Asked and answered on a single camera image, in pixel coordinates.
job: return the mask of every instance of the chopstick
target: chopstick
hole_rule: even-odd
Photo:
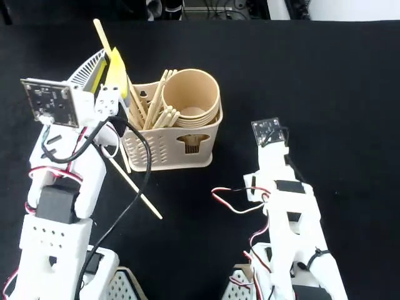
[[[154,124],[154,126],[153,126],[152,128],[153,128],[153,129],[160,128],[160,127],[161,127],[161,124],[164,122],[164,119],[165,119],[165,117],[166,117],[167,115],[168,115],[168,110],[165,109],[165,110],[161,113],[161,115],[158,117],[157,122]]]
[[[151,121],[153,120],[154,114],[158,113],[156,108],[158,107],[158,101],[159,101],[159,97],[160,97],[160,94],[161,94],[161,89],[163,88],[163,85],[165,83],[167,73],[168,73],[168,70],[165,70],[164,73],[161,76],[160,81],[158,82],[158,86],[157,86],[156,92],[154,93],[154,97],[152,98],[152,101],[151,101],[151,104],[150,104],[150,107],[149,107],[149,111],[148,111],[148,114],[147,114],[146,121],[144,122],[143,130],[150,129]]]
[[[115,161],[113,158],[109,158],[111,164],[114,166],[114,168],[117,169],[117,171],[122,175],[122,177],[126,180],[126,182],[134,189],[135,192],[139,192],[139,188],[134,184],[131,178],[124,172],[124,170],[119,166],[119,164]],[[143,202],[149,207],[149,209],[160,219],[163,219],[163,216],[159,213],[159,211],[154,207],[154,205],[150,202],[150,200],[144,195],[141,194],[140,198],[143,200]]]
[[[172,118],[173,118],[173,115],[169,112],[167,114],[167,116],[164,118],[164,120],[162,120],[160,127],[161,128],[166,127],[169,124],[169,122],[171,122]]]
[[[174,116],[172,117],[171,121],[168,124],[168,127],[173,127],[180,115],[181,113],[179,111],[175,112]]]
[[[132,117],[132,123],[135,124],[136,129],[139,128],[141,130],[143,128],[143,120],[140,115],[138,107],[135,105],[134,101],[132,101],[132,94],[131,94],[131,102],[129,103],[129,112],[130,116]]]
[[[131,123],[137,130],[142,130],[142,126],[138,123],[138,119],[133,116],[132,111],[128,111],[128,121]]]
[[[126,172],[128,174],[131,174],[132,173],[131,166],[129,165],[128,157],[126,155],[125,148],[121,140],[119,140],[119,150],[121,150],[121,156],[125,164]]]
[[[104,32],[104,29],[101,26],[100,20],[99,19],[94,19],[93,20],[93,24],[94,24],[94,27],[96,28],[97,35],[100,38],[102,47],[104,48],[107,56],[109,58],[111,58],[111,53],[112,53],[111,47],[110,47],[110,44],[108,43],[106,33]],[[138,114],[136,113],[136,110],[131,105],[129,105],[129,110],[131,111],[132,116],[134,118],[137,118],[136,124],[140,124],[141,125],[140,127],[142,127],[143,124],[144,124],[143,120],[146,119],[147,114],[146,114],[146,112],[145,112],[145,110],[144,110],[144,108],[142,106],[140,98],[139,98],[138,94],[136,93],[136,90],[135,90],[135,88],[134,88],[134,86],[133,86],[128,74],[126,74],[126,77],[127,77],[127,83],[128,83],[131,95],[132,95],[132,97],[134,99],[134,102],[136,103],[137,107],[139,108],[139,110],[140,110],[140,112],[141,112],[141,114],[143,116],[143,119],[140,116],[138,116]]]
[[[168,71],[167,77],[166,77],[166,81],[173,75],[173,72],[174,72],[173,70],[169,70]],[[163,100],[161,99],[161,92],[162,91],[163,91],[163,88],[161,88],[159,99],[156,99],[156,101],[158,101],[156,111],[160,111],[161,106],[163,106]],[[156,122],[156,120],[157,120],[157,114],[154,115],[154,117],[152,118],[151,122],[154,124]]]

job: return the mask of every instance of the utensil holder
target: utensil holder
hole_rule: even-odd
[[[143,101],[153,98],[158,82],[149,84],[135,84],[137,93]],[[152,170],[169,170],[183,168],[201,168],[211,164],[213,160],[213,146],[219,124],[223,119],[223,109],[219,103],[219,111],[212,124],[199,128],[169,127],[152,130],[143,130],[141,134],[150,145],[152,154]],[[187,135],[206,135],[206,139],[198,146],[187,145],[179,140]],[[132,131],[126,131],[122,144],[128,154],[130,167],[137,172],[146,170],[146,150],[141,141]]]

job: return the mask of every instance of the black cable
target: black cable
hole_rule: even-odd
[[[225,4],[224,4],[224,14],[226,19],[228,19],[228,10],[226,9],[226,5],[228,4],[230,0],[226,0]],[[245,20],[248,20],[248,17],[246,17],[243,13],[241,13],[240,11],[229,11],[229,13],[236,13],[236,14],[240,14]]]
[[[226,14],[226,15],[228,16],[228,14],[230,14],[230,13],[240,14],[245,20],[248,20],[248,18],[247,18],[243,13],[241,13],[241,12],[239,12],[239,11],[228,11],[228,10],[226,10],[226,11],[214,12],[214,18],[215,18],[215,17],[218,17],[218,18],[219,18],[219,15],[220,15],[220,14]]]
[[[56,158],[48,149],[47,147],[44,145],[44,143],[46,142],[46,139],[49,135],[49,130],[50,130],[50,126],[47,127],[46,131],[43,134],[43,139],[42,139],[42,150],[44,152],[44,154],[54,163],[58,163],[58,164],[66,164],[69,163],[71,161],[74,161],[75,159],[77,159],[79,156],[82,155],[82,153],[89,147],[89,145],[92,143],[92,141],[94,140],[94,138],[97,136],[97,134],[99,133],[99,131],[101,130],[101,128],[108,122],[110,121],[111,118],[115,118],[115,117],[108,117],[105,121],[101,121],[99,122],[99,124],[94,128],[94,131],[87,137],[86,141],[83,143],[83,145],[75,152],[73,153],[71,156],[66,157],[66,158]]]
[[[81,132],[79,133],[79,136],[78,136],[77,139],[76,139],[75,147],[74,147],[74,150],[72,150],[72,154],[74,154],[74,152],[75,152],[75,150],[76,150],[76,148],[77,148],[79,142],[81,141],[81,139],[82,139],[82,137],[83,137],[83,134],[86,132],[87,129],[88,129],[87,127],[83,127],[83,128],[82,128]],[[72,164],[72,163],[73,163],[72,161],[70,161],[70,162],[68,163],[67,168],[66,168],[66,171],[69,172],[69,170],[71,169],[71,164]]]
[[[267,146],[269,144],[269,138],[271,136],[273,136],[274,133],[276,133],[278,130],[285,130],[286,131],[286,137],[285,137],[285,145],[288,145],[289,142],[289,128],[284,127],[284,126],[279,126],[277,128],[272,129],[272,131],[268,134],[268,136],[261,142],[261,147],[264,148],[265,146]]]
[[[207,20],[210,18],[210,7],[208,5],[207,0],[202,0],[204,2],[204,5],[207,7]]]
[[[254,249],[253,249],[252,246],[250,246],[250,250],[251,250],[251,251],[253,252],[253,254],[256,256],[256,258],[258,259],[258,261],[260,262],[260,264],[261,264],[264,268],[266,268],[267,271],[268,271],[269,273],[272,273],[270,267],[267,266],[265,262],[263,262],[263,260],[261,259],[261,257],[259,257],[258,254],[254,251]]]
[[[253,0],[251,1],[252,6],[251,6],[251,12],[256,13],[256,17],[252,17],[251,19],[264,19],[264,20],[270,20],[271,16],[269,14],[269,9],[268,9],[268,4],[266,1],[263,1],[261,4],[259,3],[259,0]]]
[[[271,293],[269,294],[268,300],[271,300],[271,298],[274,294],[274,291],[275,291],[275,286],[272,286]]]
[[[318,247],[315,248],[315,253],[310,257],[307,263],[307,270],[310,271],[311,264],[314,262],[316,258],[320,258],[324,254],[330,254],[329,250],[321,250]]]
[[[292,159],[290,158],[289,155],[286,155],[286,160],[287,163],[292,167],[294,173],[298,176],[298,178],[301,180],[302,183],[307,183],[305,180],[304,176],[300,173],[299,169],[294,165]]]
[[[219,4],[219,2],[220,2],[220,0],[217,0],[216,2],[215,2],[215,6],[211,6],[212,7],[212,10],[214,11],[214,16],[213,16],[213,18],[215,19],[215,18],[219,18],[219,12],[218,12],[218,4]]]
[[[291,0],[285,0],[287,12],[289,13],[290,20],[295,19],[294,9]]]
[[[131,9],[131,8],[129,7],[129,5],[125,3],[124,0],[118,0],[118,2],[122,4],[124,10],[125,10],[127,13],[129,13],[129,14],[134,14],[134,13],[135,13],[134,10]]]
[[[129,122],[127,122],[125,119],[123,119],[121,117],[108,117],[107,121],[117,121],[117,122],[124,123],[139,138],[139,140],[142,142],[144,148],[146,149],[146,156],[147,156],[146,173],[144,175],[142,186],[140,187],[139,191],[137,192],[135,198],[132,200],[131,203],[129,203],[129,205],[126,207],[126,209],[117,217],[117,219],[114,221],[114,223],[111,225],[111,227],[107,230],[107,232],[104,233],[102,237],[100,237],[100,239],[97,241],[97,243],[93,246],[89,255],[86,256],[85,262],[82,266],[81,272],[79,273],[79,277],[77,280],[76,289],[75,289],[75,297],[74,297],[75,300],[79,300],[79,292],[80,292],[81,282],[83,280],[85,270],[88,267],[90,260],[94,256],[94,253],[96,253],[96,250],[99,248],[100,244],[115,229],[116,225],[123,218],[123,216],[126,214],[126,212],[132,207],[132,205],[136,202],[136,200],[139,199],[140,195],[143,193],[143,190],[149,181],[149,177],[150,177],[150,173],[151,173],[151,159],[152,159],[151,150],[150,150],[150,145],[146,141],[144,136],[138,130],[136,130],[132,125],[130,125]]]

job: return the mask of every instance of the cable connector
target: cable connector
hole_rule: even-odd
[[[52,116],[41,115],[37,118],[39,119],[40,123],[42,123],[43,125],[50,126],[50,125],[54,124],[54,118]]]

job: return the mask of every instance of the wire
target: wire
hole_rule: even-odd
[[[202,0],[204,2],[204,5],[207,7],[207,20],[210,18],[210,7],[208,5],[207,0]]]
[[[43,137],[42,137],[42,150],[44,152],[44,154],[54,163],[58,163],[58,164],[66,164],[69,163],[75,159],[77,159],[79,156],[82,155],[82,153],[90,146],[90,144],[92,143],[92,141],[94,140],[94,138],[97,136],[97,134],[99,133],[99,131],[101,130],[101,128],[108,122],[110,121],[111,118],[115,118],[115,117],[108,117],[105,121],[100,121],[99,124],[94,128],[93,132],[87,137],[86,141],[83,143],[83,145],[75,152],[73,153],[71,156],[66,157],[66,158],[56,158],[44,145],[44,142],[46,142],[46,139],[49,135],[49,131],[50,131],[50,126],[47,127],[47,129],[45,130],[45,132],[43,133]]]
[[[197,10],[191,9],[190,11],[199,11],[199,12],[202,12],[202,10],[200,10],[200,9],[197,9]],[[226,12],[225,12],[225,11],[215,11],[215,12],[214,12],[213,18],[219,17],[220,14],[230,14],[230,13],[237,13],[237,14],[240,14],[244,19],[247,19],[247,20],[248,20],[248,18],[247,18],[243,13],[241,13],[241,12],[239,12],[239,11],[228,11],[228,10],[226,10]]]
[[[262,208],[265,204],[265,202],[263,201],[263,203],[261,203],[260,205],[254,206],[252,208],[246,209],[244,211],[238,211],[236,209],[233,208],[233,206],[231,206],[228,202],[226,202],[223,198],[219,197],[215,192],[216,191],[232,191],[232,192],[237,192],[237,191],[243,191],[246,189],[259,189],[264,191],[264,193],[262,195],[266,195],[267,197],[269,197],[270,192],[267,189],[264,189],[263,187],[257,187],[257,186],[253,186],[253,187],[245,187],[242,189],[229,189],[228,187],[215,187],[214,189],[211,190],[211,195],[213,196],[213,198],[217,201],[219,201],[220,203],[222,203],[223,205],[225,205],[227,208],[229,208],[231,211],[233,211],[236,214],[247,214],[250,213],[251,211],[255,211],[259,208]]]
[[[304,176],[301,174],[301,172],[299,171],[299,169],[294,165],[292,159],[290,158],[289,155],[286,155],[286,159],[287,159],[287,163],[292,167],[294,173],[298,176],[298,178],[303,182],[303,183],[307,183],[307,181],[305,180]]]
[[[49,171],[49,172],[52,172],[57,177],[62,176],[62,177],[71,178],[72,180],[75,180],[79,184],[82,184],[82,182],[83,182],[83,179],[80,176],[78,176],[74,173],[59,169],[57,167],[51,167],[51,166],[34,167],[33,169],[31,169],[29,171],[29,173],[28,173],[29,177],[33,178],[33,174],[37,171]]]
[[[251,251],[254,253],[255,257],[258,259],[258,261],[260,262],[260,264],[267,269],[268,272],[271,272],[271,269],[269,268],[269,266],[267,266],[265,264],[265,262],[263,262],[263,260],[258,256],[258,254],[254,251],[253,247],[250,247]]]
[[[216,2],[215,2],[215,6],[214,7],[212,7],[213,8],[213,11],[214,11],[214,16],[213,16],[213,18],[215,19],[215,18],[218,18],[218,19],[220,19],[220,17],[219,17],[219,12],[218,12],[218,5],[219,5],[219,2],[220,2],[220,0],[217,0]]]
[[[225,17],[226,19],[228,19],[228,10],[226,9],[226,5],[231,2],[231,0],[226,0],[225,4],[224,4],[224,13],[225,13]],[[229,11],[230,13],[236,13],[236,14],[240,14],[245,20],[248,20],[248,17],[246,17],[243,13],[241,13],[240,11],[234,11],[231,10]]]
[[[94,256],[94,253],[96,253],[96,250],[99,248],[101,243],[109,236],[110,233],[112,233],[117,226],[118,222],[123,218],[123,216],[129,211],[129,209],[132,207],[132,205],[136,202],[137,199],[140,198],[140,195],[143,193],[144,188],[146,187],[149,177],[151,174],[151,150],[150,150],[150,145],[144,138],[144,136],[135,128],[133,127],[129,122],[127,122],[125,119],[117,116],[113,117],[108,117],[108,121],[118,121],[124,123],[133,133],[139,138],[139,140],[142,142],[144,148],[146,149],[146,156],[147,156],[147,164],[146,164],[146,173],[144,175],[144,179],[142,182],[142,186],[140,187],[139,191],[137,192],[135,198],[131,201],[131,203],[128,204],[126,209],[117,217],[117,219],[114,221],[114,223],[111,225],[111,227],[106,231],[106,233],[103,234],[102,237],[97,241],[97,243],[93,246],[92,250],[89,252],[89,254],[86,256],[85,262],[82,266],[81,272],[79,273],[79,277],[77,280],[76,288],[75,288],[75,300],[79,300],[79,292],[80,292],[80,287],[81,287],[81,282],[83,280],[83,276],[85,274],[85,270],[88,267],[88,264],[92,257]]]
[[[129,5],[126,4],[124,0],[118,0],[118,2],[122,4],[122,7],[124,8],[124,10],[127,13],[129,13],[129,14],[134,14],[135,13],[135,11],[132,8],[130,8]]]
[[[268,227],[269,227],[269,217],[268,217],[268,215],[267,215],[267,224],[265,225],[265,227],[264,227],[264,228],[261,228],[260,230],[256,231],[255,233],[253,233],[253,234],[250,236],[250,238],[249,238],[250,247],[253,246],[253,239],[254,239],[256,236],[260,236],[260,235],[264,234],[264,233],[268,230]]]
[[[17,277],[17,275],[18,275],[18,268],[7,278],[6,283],[4,284],[4,288],[2,289],[2,298],[4,300],[9,299],[6,292],[12,281]]]
[[[246,256],[248,260],[253,261],[253,258],[247,251],[243,251],[243,255]]]
[[[269,139],[273,136],[274,133],[276,133],[278,130],[285,130],[286,131],[286,137],[285,137],[285,145],[288,145],[289,141],[289,128],[284,127],[284,126],[279,126],[277,128],[272,129],[272,131],[268,134],[268,136],[261,142],[260,146],[264,148],[269,144]]]
[[[274,294],[274,291],[275,291],[275,286],[272,286],[271,293],[268,296],[268,300],[271,300],[271,298],[272,298],[272,296]]]
[[[249,283],[244,283],[244,282],[240,282],[238,281],[235,277],[230,276],[229,277],[229,281],[231,281],[233,284],[237,285],[237,286],[241,286],[244,287],[246,289],[250,289],[249,286],[251,286],[252,284],[254,284],[253,282],[249,282]]]
[[[252,280],[254,281],[254,286],[256,287],[256,297],[259,300],[263,300],[263,294],[261,293],[261,287],[260,284],[258,283],[258,278],[257,278],[257,273],[256,269],[253,269],[252,273]]]
[[[118,134],[118,132],[117,132],[112,126],[110,126],[109,124],[107,124],[107,127],[108,127],[109,129],[111,129],[112,131],[114,131],[114,133],[115,133],[115,135],[116,135],[116,137],[117,137],[116,147],[115,147],[114,153],[112,153],[111,155],[109,155],[109,153],[108,153],[107,151],[105,151],[105,147],[104,147],[104,146],[100,146],[102,155],[104,155],[105,158],[110,159],[110,158],[115,158],[115,157],[117,156],[117,153],[118,153],[118,150],[119,150],[119,134]]]
[[[285,4],[286,4],[287,12],[289,13],[290,20],[295,19],[296,15],[294,13],[292,1],[291,0],[284,0],[284,1],[285,1]]]
[[[31,207],[31,206],[28,204],[27,201],[25,201],[24,207],[25,207],[25,211],[26,211],[28,214],[32,214],[32,215],[35,215],[35,214],[36,214],[36,209],[34,209],[33,207]]]
[[[75,148],[74,148],[74,150],[72,151],[73,154],[75,153],[76,148],[77,148],[79,142],[81,141],[81,139],[83,138],[83,136],[84,136],[86,130],[88,130],[88,128],[87,128],[87,127],[83,127],[82,130],[81,130],[81,133],[79,133],[79,136],[78,136],[78,138],[77,138],[77,140],[76,140]],[[70,161],[70,162],[68,163],[68,166],[67,166],[67,171],[68,171],[68,172],[71,171],[72,163],[73,163],[72,161]]]

